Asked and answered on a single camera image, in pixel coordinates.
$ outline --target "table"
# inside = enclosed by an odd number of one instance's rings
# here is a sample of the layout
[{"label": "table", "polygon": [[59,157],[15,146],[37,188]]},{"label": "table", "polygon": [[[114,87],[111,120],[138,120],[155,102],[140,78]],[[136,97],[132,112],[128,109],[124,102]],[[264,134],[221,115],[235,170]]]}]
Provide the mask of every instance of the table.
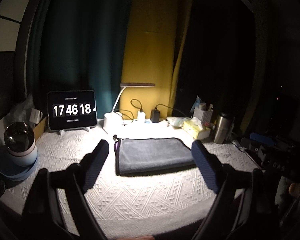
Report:
[{"label": "table", "polygon": [[[182,129],[157,124],[128,124],[118,131],[118,138],[181,139],[191,147],[193,138]],[[0,200],[21,214],[31,184],[41,168],[63,170],[79,162],[101,139],[109,143],[109,156],[93,187],[85,197],[93,215],[108,238],[154,235],[188,225],[204,218],[215,194],[209,190],[198,168],[169,174],[121,177],[115,174],[113,135],[102,124],[86,132],[66,131],[64,135],[45,132],[37,141],[39,162],[34,173],[19,185],[6,190]],[[256,168],[247,154],[234,145],[204,143],[210,153],[235,169]],[[70,232],[78,234],[71,217],[64,190],[58,190],[62,212]]]}]

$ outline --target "teal curtain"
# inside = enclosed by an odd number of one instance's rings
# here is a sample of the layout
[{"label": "teal curtain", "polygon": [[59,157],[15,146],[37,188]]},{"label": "teal curtain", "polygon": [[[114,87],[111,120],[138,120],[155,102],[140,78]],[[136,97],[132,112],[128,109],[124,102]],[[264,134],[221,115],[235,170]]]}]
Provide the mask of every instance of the teal curtain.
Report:
[{"label": "teal curtain", "polygon": [[40,108],[49,91],[88,90],[97,114],[111,111],[120,91],[131,0],[51,0],[40,47]]}]

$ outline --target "yellow tissue box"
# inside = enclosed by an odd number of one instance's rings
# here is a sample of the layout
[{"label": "yellow tissue box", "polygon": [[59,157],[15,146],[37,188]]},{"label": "yellow tissue box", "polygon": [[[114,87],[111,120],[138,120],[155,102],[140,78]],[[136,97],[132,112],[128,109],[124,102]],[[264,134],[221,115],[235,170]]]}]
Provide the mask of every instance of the yellow tissue box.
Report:
[{"label": "yellow tissue box", "polygon": [[197,140],[205,139],[210,135],[210,129],[208,127],[203,126],[203,130],[200,131],[199,126],[197,126],[191,120],[184,121],[182,128]]}]

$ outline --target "lamp arm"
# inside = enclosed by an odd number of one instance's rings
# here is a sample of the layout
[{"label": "lamp arm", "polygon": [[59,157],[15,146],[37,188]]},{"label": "lamp arm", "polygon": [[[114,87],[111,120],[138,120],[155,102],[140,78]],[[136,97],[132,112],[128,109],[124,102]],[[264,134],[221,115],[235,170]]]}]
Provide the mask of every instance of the lamp arm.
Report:
[{"label": "lamp arm", "polygon": [[120,98],[120,96],[121,96],[121,94],[122,94],[122,92],[124,91],[125,88],[126,88],[126,87],[122,87],[122,89],[120,90],[120,93],[119,93],[119,95],[117,96],[117,99],[116,99],[116,101],[115,101],[115,103],[114,103],[114,105],[113,105],[113,107],[112,107],[112,110],[111,110],[112,113],[113,113],[115,107],[117,106],[117,103],[118,103],[118,101],[119,101],[119,98]]}]

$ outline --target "digital clock display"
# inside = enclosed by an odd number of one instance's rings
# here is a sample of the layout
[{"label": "digital clock display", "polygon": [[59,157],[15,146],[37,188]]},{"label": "digital clock display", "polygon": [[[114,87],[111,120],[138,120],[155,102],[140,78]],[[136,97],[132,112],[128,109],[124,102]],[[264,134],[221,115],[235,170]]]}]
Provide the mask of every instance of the digital clock display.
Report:
[{"label": "digital clock display", "polygon": [[50,130],[70,130],[97,125],[94,91],[60,91],[48,94]]}]

